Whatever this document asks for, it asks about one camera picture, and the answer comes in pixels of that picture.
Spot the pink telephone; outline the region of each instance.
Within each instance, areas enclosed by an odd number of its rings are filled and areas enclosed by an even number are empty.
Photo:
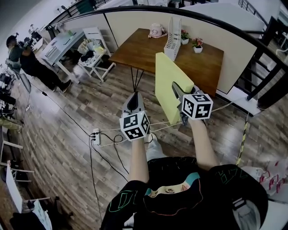
[[[150,27],[150,33],[148,35],[148,38],[160,38],[163,36],[166,36],[168,33],[165,32],[163,27],[160,24],[153,23]]]

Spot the power strip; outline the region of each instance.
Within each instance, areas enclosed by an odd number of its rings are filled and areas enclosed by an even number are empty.
[[[95,141],[93,141],[93,143],[94,143],[94,145],[99,146],[101,144],[99,129],[95,128],[95,129],[93,129],[93,132],[98,133],[98,134],[95,134]]]

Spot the black cap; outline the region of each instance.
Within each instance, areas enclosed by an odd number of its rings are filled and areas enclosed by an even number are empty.
[[[16,40],[16,37],[11,35],[9,38],[6,40],[6,46],[8,47],[11,41]]]

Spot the black metal table leg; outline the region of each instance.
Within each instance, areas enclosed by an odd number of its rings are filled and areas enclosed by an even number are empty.
[[[136,92],[136,90],[137,90],[137,87],[138,87],[138,85],[139,85],[139,82],[140,82],[140,80],[141,80],[141,78],[142,78],[142,75],[143,75],[143,73],[144,73],[144,71],[142,71],[142,73],[141,73],[141,75],[140,75],[140,78],[139,78],[139,80],[138,80],[138,83],[137,83],[137,79],[138,79],[138,72],[139,72],[139,70],[137,69],[137,72],[136,72],[136,81],[135,81],[135,84],[134,84],[134,77],[133,77],[133,71],[132,71],[132,67],[131,67],[131,77],[132,77],[132,84],[133,84],[133,90],[134,90],[134,92]]]

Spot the flower pot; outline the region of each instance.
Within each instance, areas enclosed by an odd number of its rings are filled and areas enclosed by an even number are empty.
[[[186,45],[188,44],[188,42],[189,42],[189,39],[185,39],[185,40],[181,39],[182,45]]]
[[[194,49],[194,52],[195,53],[201,53],[202,52],[202,49],[203,49],[203,47],[200,47],[200,48],[196,48],[195,46],[193,47],[193,49]]]

